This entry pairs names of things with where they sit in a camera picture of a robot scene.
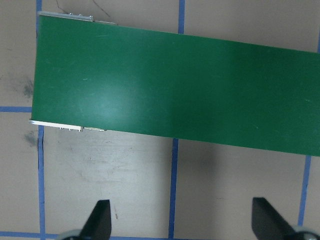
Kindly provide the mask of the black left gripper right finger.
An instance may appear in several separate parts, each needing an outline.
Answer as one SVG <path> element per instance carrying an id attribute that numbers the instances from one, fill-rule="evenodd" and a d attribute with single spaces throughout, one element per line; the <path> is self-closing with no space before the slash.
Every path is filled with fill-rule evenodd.
<path id="1" fill-rule="evenodd" d="M 288 240 L 296 234 L 264 197 L 252 199 L 251 228 L 258 240 Z"/>

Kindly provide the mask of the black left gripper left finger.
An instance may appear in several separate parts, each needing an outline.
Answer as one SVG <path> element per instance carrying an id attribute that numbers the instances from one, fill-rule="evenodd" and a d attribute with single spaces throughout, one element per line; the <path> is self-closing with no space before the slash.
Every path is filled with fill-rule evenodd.
<path id="1" fill-rule="evenodd" d="M 81 240 L 109 240 L 112 232 L 111 206 L 108 199 L 99 200 L 80 231 Z"/>

